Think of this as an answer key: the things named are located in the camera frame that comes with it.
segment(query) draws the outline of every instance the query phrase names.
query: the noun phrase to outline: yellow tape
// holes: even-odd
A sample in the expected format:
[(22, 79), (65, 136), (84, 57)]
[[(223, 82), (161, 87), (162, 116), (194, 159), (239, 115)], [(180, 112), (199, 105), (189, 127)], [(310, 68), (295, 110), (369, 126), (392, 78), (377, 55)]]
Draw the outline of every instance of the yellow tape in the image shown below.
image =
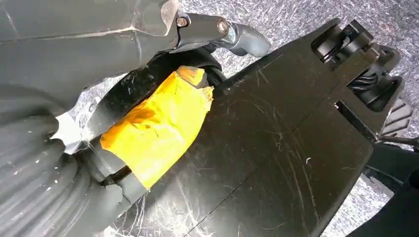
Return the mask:
[(191, 84), (198, 85), (203, 74), (203, 69), (180, 67), (100, 139), (102, 148), (122, 159), (147, 189), (185, 153), (201, 129), (213, 88)]

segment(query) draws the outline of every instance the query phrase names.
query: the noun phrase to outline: metal floor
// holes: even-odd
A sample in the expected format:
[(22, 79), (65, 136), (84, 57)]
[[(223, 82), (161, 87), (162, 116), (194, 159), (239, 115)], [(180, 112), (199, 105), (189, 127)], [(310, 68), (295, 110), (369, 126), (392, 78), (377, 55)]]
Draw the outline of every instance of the metal floor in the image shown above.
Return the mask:
[[(404, 77), (406, 88), (402, 98), (414, 108), (416, 115), (406, 136), (419, 134), (418, 0), (183, 0), (181, 8), (185, 12), (219, 15), (229, 21), (251, 25), (270, 40), (272, 49), (316, 29), (328, 19), (339, 17), (342, 26), (357, 19), (373, 34), (376, 42), (401, 52), (402, 61), (393, 73)], [(250, 56), (238, 57), (226, 50), (217, 51), (215, 57), (227, 76), (256, 60)], [(92, 99), (102, 97), (117, 80), (109, 79), (84, 93), (70, 112), (73, 118), (83, 123), (83, 111), (89, 110)], [(372, 217), (388, 200), (389, 196), (383, 191), (359, 179), (323, 236), (346, 236)], [(147, 200), (142, 199), (132, 209), (140, 213), (147, 204)]]

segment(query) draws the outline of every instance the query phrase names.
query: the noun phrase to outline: mechanical part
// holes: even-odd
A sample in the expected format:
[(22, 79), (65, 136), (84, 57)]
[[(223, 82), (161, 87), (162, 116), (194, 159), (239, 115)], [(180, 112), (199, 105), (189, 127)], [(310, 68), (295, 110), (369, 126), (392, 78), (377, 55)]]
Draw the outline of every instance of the mechanical part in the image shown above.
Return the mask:
[(220, 31), (220, 33), (227, 34), (228, 29), (229, 29), (230, 26), (228, 25), (228, 23), (225, 19), (220, 19), (218, 21), (217, 27), (218, 27), (218, 30)]
[(313, 42), (313, 51), (321, 61), (336, 67), (356, 52), (372, 49), (377, 60), (365, 69), (348, 87), (373, 111), (381, 111), (388, 102), (388, 95), (393, 94), (400, 79), (388, 73), (400, 61), (400, 54), (394, 49), (371, 43), (373, 36), (353, 20), (342, 31), (331, 28), (322, 37)]
[(268, 53), (270, 43), (254, 28), (236, 23), (229, 23), (229, 28), (226, 37), (209, 45), (212, 50), (222, 47), (238, 56), (250, 54), (254, 57), (262, 57)]
[(206, 16), (188, 13), (188, 26), (178, 29), (179, 43), (171, 53), (178, 53), (205, 46), (211, 41), (221, 39), (227, 32), (218, 29), (218, 23), (225, 21), (219, 16)]
[(185, 17), (179, 17), (176, 19), (176, 25), (178, 27), (185, 27), (188, 25), (188, 20)]
[[(179, 44), (171, 53), (205, 46), (210, 52), (223, 47), (239, 56), (249, 53), (254, 57), (262, 57), (271, 46), (261, 33), (250, 26), (229, 23), (216, 16), (192, 13), (187, 16), (189, 25), (179, 29)], [(202, 29), (205, 29), (205, 34), (196, 35)]]

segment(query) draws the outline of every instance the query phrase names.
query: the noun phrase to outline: bolt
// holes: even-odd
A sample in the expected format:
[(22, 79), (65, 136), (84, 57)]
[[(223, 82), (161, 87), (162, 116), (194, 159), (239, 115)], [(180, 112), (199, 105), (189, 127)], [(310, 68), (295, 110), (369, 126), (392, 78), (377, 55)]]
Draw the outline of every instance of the bolt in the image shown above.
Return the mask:
[(188, 25), (188, 20), (185, 17), (179, 17), (176, 19), (176, 25), (178, 27), (185, 27)]
[(225, 19), (222, 18), (218, 21), (217, 27), (221, 33), (226, 34), (230, 25)]

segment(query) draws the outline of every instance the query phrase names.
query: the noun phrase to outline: hex bolt head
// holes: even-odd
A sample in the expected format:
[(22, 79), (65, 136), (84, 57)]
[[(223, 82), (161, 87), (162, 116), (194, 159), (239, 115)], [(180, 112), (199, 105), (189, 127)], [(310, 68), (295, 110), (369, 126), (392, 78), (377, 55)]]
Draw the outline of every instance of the hex bolt head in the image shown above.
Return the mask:
[(185, 17), (179, 17), (176, 19), (176, 25), (178, 27), (185, 27), (188, 25), (188, 20)]
[(221, 33), (226, 34), (228, 32), (228, 29), (230, 28), (230, 25), (224, 18), (222, 18), (218, 21), (217, 27)]

